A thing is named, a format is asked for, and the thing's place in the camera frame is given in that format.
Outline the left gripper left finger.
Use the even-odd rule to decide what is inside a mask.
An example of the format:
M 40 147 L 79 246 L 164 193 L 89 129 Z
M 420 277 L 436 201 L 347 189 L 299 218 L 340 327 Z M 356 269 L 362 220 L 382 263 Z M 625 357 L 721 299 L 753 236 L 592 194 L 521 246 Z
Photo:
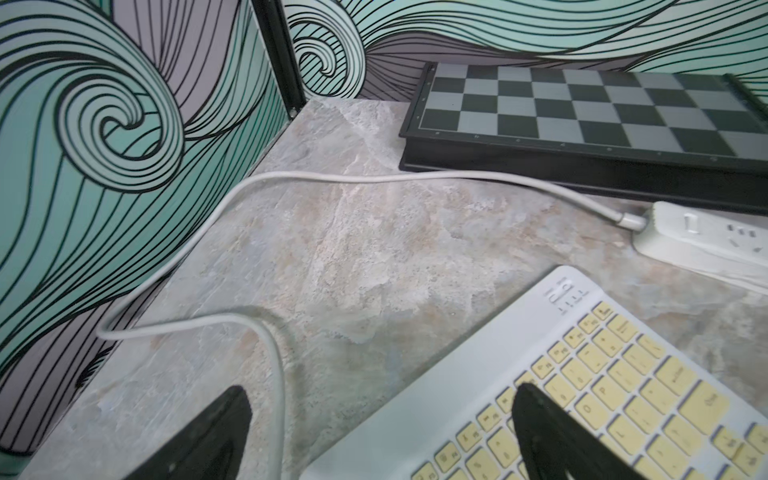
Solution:
M 234 479 L 251 418 L 246 391 L 232 385 L 126 479 Z

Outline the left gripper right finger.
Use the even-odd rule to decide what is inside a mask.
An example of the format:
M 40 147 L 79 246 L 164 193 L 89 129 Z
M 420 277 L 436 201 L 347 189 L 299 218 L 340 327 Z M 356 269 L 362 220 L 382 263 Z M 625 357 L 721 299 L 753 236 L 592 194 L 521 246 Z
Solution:
M 643 478 L 531 383 L 518 388 L 512 420 L 531 479 Z

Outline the yellow keyboard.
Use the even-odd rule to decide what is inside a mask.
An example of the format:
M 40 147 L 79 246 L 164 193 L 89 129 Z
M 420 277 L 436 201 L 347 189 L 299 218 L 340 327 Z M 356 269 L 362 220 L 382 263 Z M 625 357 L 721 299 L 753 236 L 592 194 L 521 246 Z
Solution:
M 649 479 L 763 479 L 767 420 L 570 266 L 555 268 L 305 470 L 525 479 L 531 383 Z

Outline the white power strip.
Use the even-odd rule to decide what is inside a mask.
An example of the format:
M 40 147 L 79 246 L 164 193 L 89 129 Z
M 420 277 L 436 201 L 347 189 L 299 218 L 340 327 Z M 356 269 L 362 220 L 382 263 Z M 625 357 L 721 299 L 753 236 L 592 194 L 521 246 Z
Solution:
M 668 202 L 646 212 L 633 234 L 641 254 L 765 295 L 767 229 Z

